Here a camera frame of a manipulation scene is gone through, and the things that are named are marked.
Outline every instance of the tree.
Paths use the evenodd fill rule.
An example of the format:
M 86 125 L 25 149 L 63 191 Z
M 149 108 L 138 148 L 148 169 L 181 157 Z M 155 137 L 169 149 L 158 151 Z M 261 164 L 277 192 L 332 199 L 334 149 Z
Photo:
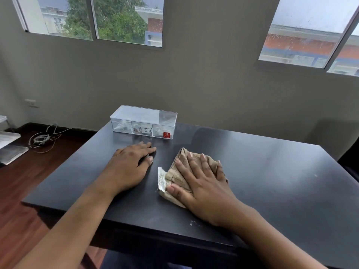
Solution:
M 68 0 L 66 36 L 90 39 L 91 31 L 85 0 Z M 94 0 L 97 30 L 100 39 L 144 43 L 146 22 L 135 6 L 145 7 L 143 0 Z

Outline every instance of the person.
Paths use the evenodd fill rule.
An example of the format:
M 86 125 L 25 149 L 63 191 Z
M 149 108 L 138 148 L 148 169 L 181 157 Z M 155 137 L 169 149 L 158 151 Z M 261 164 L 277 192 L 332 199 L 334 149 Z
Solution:
M 15 268 L 78 268 L 112 199 L 139 184 L 153 163 L 153 157 L 148 155 L 154 151 L 156 148 L 151 143 L 143 142 L 118 149 L 100 176 Z M 176 161 L 194 195 L 175 184 L 166 188 L 171 195 L 197 217 L 239 235 L 268 268 L 326 268 L 271 226 L 254 208 L 239 201 L 226 181 L 221 163 L 215 176 L 203 154 L 200 158 L 202 167 L 188 154 L 193 173 Z

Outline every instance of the table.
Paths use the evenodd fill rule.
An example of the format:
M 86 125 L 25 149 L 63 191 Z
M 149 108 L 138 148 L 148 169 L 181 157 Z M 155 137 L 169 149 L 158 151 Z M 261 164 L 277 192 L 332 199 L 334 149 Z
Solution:
M 359 183 L 320 146 L 177 123 L 173 140 L 117 133 L 106 124 L 23 202 L 52 227 L 97 178 L 117 148 L 151 141 L 154 163 L 119 194 L 91 245 L 171 262 L 230 268 L 260 262 L 235 235 L 199 220 L 156 192 L 180 148 L 221 160 L 234 194 L 314 258 L 359 268 Z

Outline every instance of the red brick wall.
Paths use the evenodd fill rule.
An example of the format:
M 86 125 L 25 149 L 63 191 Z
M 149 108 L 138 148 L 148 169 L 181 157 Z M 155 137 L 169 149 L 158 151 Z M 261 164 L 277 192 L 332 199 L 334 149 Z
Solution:
M 151 32 L 162 33 L 163 20 L 148 18 L 147 30 Z
M 274 49 L 329 55 L 335 43 L 268 34 L 264 46 Z M 346 45 L 340 52 L 339 57 L 359 59 L 359 47 Z

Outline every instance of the reddish brown wood floor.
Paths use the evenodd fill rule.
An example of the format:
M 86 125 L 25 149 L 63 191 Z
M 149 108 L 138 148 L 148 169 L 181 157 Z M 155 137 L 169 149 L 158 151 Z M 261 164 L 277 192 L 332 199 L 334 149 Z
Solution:
M 18 143 L 26 145 L 34 133 L 23 134 Z M 48 153 L 30 150 L 0 168 L 0 269 L 13 268 L 48 232 L 36 211 L 20 201 L 86 141 L 63 135 Z M 87 253 L 99 268 L 106 250 L 90 246 Z

